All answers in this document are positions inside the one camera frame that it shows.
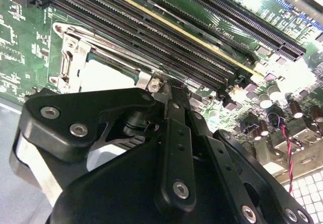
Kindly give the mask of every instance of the wire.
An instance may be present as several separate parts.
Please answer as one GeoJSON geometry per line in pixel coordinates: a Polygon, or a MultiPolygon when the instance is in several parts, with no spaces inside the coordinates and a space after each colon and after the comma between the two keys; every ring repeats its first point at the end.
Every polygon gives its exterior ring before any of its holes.
{"type": "Polygon", "coordinates": [[[293,160],[292,160],[292,142],[289,139],[288,129],[286,128],[286,126],[282,125],[281,128],[282,128],[283,135],[284,135],[286,142],[287,142],[287,154],[289,157],[289,159],[288,159],[289,193],[292,193],[292,191],[293,191],[293,167],[294,167],[293,160]]]}

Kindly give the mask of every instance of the capacitor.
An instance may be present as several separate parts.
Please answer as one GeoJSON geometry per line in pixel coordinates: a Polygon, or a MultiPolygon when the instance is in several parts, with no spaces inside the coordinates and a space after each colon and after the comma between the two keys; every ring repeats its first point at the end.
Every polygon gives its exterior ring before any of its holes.
{"type": "Polygon", "coordinates": [[[253,132],[252,132],[252,136],[253,136],[253,139],[255,141],[259,141],[261,139],[261,134],[260,134],[260,130],[259,128],[255,129],[253,132]]]}
{"type": "Polygon", "coordinates": [[[267,123],[264,120],[259,121],[259,132],[262,136],[267,136],[269,134],[267,123]]]}
{"type": "Polygon", "coordinates": [[[313,119],[316,122],[323,122],[323,113],[318,105],[314,105],[310,108],[313,119]]]}
{"type": "Polygon", "coordinates": [[[259,105],[263,109],[267,109],[273,105],[269,95],[267,93],[263,93],[258,97],[259,105]]]}
{"type": "Polygon", "coordinates": [[[267,92],[272,101],[280,100],[282,98],[282,93],[277,85],[269,86],[267,92]]]}
{"type": "Polygon", "coordinates": [[[292,112],[294,118],[298,119],[298,118],[303,117],[302,109],[299,106],[299,103],[297,101],[290,102],[289,109],[291,109],[291,112],[292,112]]]}

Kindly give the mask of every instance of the motherboard component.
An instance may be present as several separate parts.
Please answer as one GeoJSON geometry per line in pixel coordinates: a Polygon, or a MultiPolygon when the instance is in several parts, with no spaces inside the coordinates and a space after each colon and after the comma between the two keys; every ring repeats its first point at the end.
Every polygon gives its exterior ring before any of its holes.
{"type": "Polygon", "coordinates": [[[240,129],[242,134],[249,134],[259,127],[259,120],[256,115],[249,114],[242,122],[240,122],[240,129]]]}
{"type": "Polygon", "coordinates": [[[260,120],[259,121],[259,132],[262,136],[267,136],[269,134],[268,126],[266,121],[260,120]]]}
{"type": "Polygon", "coordinates": [[[301,106],[297,101],[292,101],[289,103],[289,109],[292,112],[292,115],[294,118],[301,118],[303,117],[303,111],[301,109],[301,106]]]}
{"type": "Polygon", "coordinates": [[[259,105],[263,109],[267,109],[273,105],[269,95],[267,93],[263,93],[258,97],[259,105]]]}
{"type": "Polygon", "coordinates": [[[310,108],[311,114],[313,119],[316,122],[323,122],[323,112],[321,107],[319,107],[318,105],[314,105],[310,108]]]}
{"type": "Polygon", "coordinates": [[[269,86],[267,92],[272,101],[280,100],[282,98],[282,93],[277,85],[269,86]]]}
{"type": "MultiPolygon", "coordinates": [[[[290,131],[293,152],[298,152],[303,147],[310,146],[322,139],[317,126],[306,117],[293,119],[286,123],[286,127],[290,131]]],[[[283,152],[287,151],[286,139],[281,131],[273,132],[271,140],[275,149],[283,152]]]]}

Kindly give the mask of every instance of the hex bolt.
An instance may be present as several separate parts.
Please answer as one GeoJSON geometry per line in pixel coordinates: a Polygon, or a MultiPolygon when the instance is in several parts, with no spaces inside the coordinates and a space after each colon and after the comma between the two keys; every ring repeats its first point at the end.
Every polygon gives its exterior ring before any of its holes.
{"type": "Polygon", "coordinates": [[[297,210],[297,213],[299,214],[299,216],[305,221],[305,222],[309,222],[307,216],[300,210],[297,210]]]}
{"type": "Polygon", "coordinates": [[[199,113],[194,112],[194,115],[195,115],[195,117],[196,117],[196,118],[198,118],[199,120],[201,120],[201,119],[202,119],[202,116],[201,116],[199,113]]]}
{"type": "Polygon", "coordinates": [[[286,214],[287,214],[287,216],[289,217],[290,220],[292,220],[293,222],[297,222],[297,217],[296,217],[295,213],[292,210],[286,208],[285,212],[286,212],[286,214]]]}
{"type": "Polygon", "coordinates": [[[80,123],[70,126],[70,132],[76,137],[85,137],[88,133],[87,127],[80,123]]]}
{"type": "Polygon", "coordinates": [[[176,181],[173,184],[174,193],[181,199],[187,199],[189,196],[189,190],[187,186],[180,181],[176,181]]]}
{"type": "Polygon", "coordinates": [[[247,205],[243,205],[241,207],[241,211],[242,214],[244,215],[244,217],[252,224],[257,222],[257,217],[255,215],[255,213],[253,212],[253,210],[247,206],[247,205]]]}
{"type": "Polygon", "coordinates": [[[43,117],[47,119],[56,119],[60,116],[60,111],[52,106],[45,106],[40,110],[40,113],[43,117]]]}

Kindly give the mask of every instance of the black plastic part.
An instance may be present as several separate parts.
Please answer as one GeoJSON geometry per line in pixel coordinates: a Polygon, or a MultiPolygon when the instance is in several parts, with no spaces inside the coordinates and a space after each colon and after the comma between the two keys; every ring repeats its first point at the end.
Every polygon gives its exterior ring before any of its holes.
{"type": "Polygon", "coordinates": [[[236,161],[242,169],[240,179],[243,183],[249,183],[255,193],[260,211],[267,223],[293,223],[286,215],[286,208],[292,210],[298,219],[297,223],[305,222],[298,214],[301,210],[313,223],[307,211],[277,182],[260,163],[234,138],[234,136],[225,130],[218,130],[213,137],[222,141],[230,155],[232,161],[236,161]]]}
{"type": "Polygon", "coordinates": [[[30,143],[61,160],[75,162],[84,159],[95,142],[99,117],[108,115],[112,110],[123,114],[129,110],[145,110],[154,104],[155,100],[149,94],[137,88],[33,97],[23,106],[19,128],[30,143]],[[40,110],[45,106],[57,108],[60,116],[56,119],[44,118],[40,110]],[[84,137],[73,136],[70,126],[74,123],[84,124],[88,134],[84,137]]]}
{"type": "Polygon", "coordinates": [[[240,129],[242,134],[249,134],[259,127],[259,120],[256,115],[249,114],[241,123],[240,129]]]}

